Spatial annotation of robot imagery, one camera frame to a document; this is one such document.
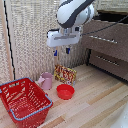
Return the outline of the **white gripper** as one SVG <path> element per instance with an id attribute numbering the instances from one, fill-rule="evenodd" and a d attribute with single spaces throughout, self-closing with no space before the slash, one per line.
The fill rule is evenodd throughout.
<path id="1" fill-rule="evenodd" d="M 52 29 L 47 32 L 47 45 L 49 47 L 57 47 L 63 45 L 71 45 L 79 42 L 80 27 L 75 26 L 67 29 Z M 70 54 L 71 47 L 66 47 L 66 54 Z M 54 56 L 57 56 L 58 50 L 54 49 Z"/>

